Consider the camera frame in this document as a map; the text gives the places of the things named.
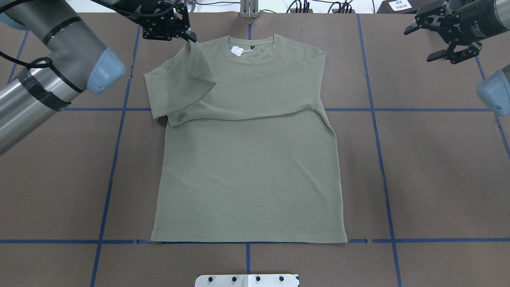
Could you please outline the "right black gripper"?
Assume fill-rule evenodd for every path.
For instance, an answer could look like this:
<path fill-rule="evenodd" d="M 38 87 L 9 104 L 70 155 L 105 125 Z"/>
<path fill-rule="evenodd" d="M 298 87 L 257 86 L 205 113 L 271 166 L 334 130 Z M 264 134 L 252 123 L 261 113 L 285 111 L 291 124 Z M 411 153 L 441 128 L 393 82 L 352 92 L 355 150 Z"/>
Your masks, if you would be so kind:
<path fill-rule="evenodd" d="M 468 22 L 458 13 L 461 6 L 451 5 L 450 1 L 433 1 L 418 9 L 414 22 L 406 27 L 403 35 L 409 35 L 419 29 L 435 31 L 448 45 L 446 49 L 429 54 L 426 62 L 448 60 L 457 64 L 458 56 L 477 56 L 482 48 L 480 40 L 470 34 Z"/>

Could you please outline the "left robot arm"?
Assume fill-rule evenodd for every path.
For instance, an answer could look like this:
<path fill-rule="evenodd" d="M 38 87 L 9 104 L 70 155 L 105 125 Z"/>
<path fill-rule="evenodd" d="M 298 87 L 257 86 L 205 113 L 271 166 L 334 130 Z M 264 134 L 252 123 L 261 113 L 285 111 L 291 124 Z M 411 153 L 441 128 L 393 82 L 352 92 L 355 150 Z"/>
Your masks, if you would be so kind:
<path fill-rule="evenodd" d="M 1 90 L 1 153 L 25 138 L 80 93 L 103 93 L 126 73 L 125 65 L 65 0 L 2 0 L 1 21 L 31 31 L 50 51 L 24 62 Z"/>

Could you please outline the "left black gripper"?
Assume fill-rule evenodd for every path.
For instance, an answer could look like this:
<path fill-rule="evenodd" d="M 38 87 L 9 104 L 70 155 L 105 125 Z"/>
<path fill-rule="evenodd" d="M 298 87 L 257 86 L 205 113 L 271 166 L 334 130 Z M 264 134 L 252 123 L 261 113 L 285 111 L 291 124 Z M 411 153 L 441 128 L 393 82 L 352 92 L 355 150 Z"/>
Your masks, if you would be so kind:
<path fill-rule="evenodd" d="M 153 18 L 146 18 L 141 22 L 142 37 L 147 40 L 171 41 L 183 39 L 187 42 L 197 42 L 196 34 L 190 29 L 189 13 L 186 4 L 158 4 L 155 14 L 164 12 Z"/>

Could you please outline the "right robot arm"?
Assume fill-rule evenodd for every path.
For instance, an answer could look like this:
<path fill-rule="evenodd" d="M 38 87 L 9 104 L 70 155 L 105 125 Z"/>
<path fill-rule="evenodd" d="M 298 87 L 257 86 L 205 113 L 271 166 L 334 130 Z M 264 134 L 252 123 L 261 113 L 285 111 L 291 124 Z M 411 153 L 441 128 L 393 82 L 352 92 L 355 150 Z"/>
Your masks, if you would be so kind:
<path fill-rule="evenodd" d="M 477 96 L 496 116 L 509 115 L 508 0 L 434 0 L 417 9 L 403 33 L 419 30 L 436 33 L 446 46 L 429 54 L 427 62 L 488 60 Z"/>

